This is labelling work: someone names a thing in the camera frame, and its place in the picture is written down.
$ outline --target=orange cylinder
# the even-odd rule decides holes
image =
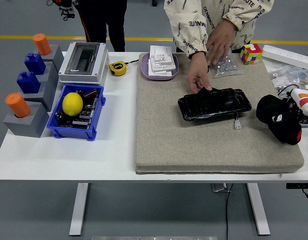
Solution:
[[[34,40],[34,43],[37,47],[39,54],[41,54],[42,56],[48,55],[52,52],[52,49],[50,48],[48,44],[45,34],[38,33],[33,36],[33,40]]]
[[[19,93],[12,93],[5,98],[6,104],[12,109],[15,116],[24,118],[30,113],[30,108]]]

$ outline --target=black electronic device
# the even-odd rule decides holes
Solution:
[[[178,105],[186,121],[237,114],[252,109],[244,92],[232,88],[213,88],[211,91],[202,88],[196,94],[178,99]]]

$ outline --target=power strip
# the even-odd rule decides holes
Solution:
[[[286,64],[308,69],[308,56],[301,55],[292,51],[265,45],[263,48],[263,56]]]

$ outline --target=white electrical enclosure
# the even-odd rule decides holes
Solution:
[[[59,70],[59,81],[77,84],[105,84],[108,50],[104,43],[72,42]]]

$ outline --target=hand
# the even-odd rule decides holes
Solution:
[[[216,64],[223,55],[223,60],[227,57],[229,48],[235,38],[235,31],[237,27],[226,19],[223,19],[221,23],[210,33],[208,36],[206,48],[209,50],[210,46],[213,46],[209,56],[207,58],[207,64],[213,61],[213,64]]]
[[[211,90],[212,86],[207,76],[208,65],[204,52],[197,52],[192,55],[192,61],[190,62],[187,81],[190,90],[195,94],[200,89],[205,87],[207,90]]]

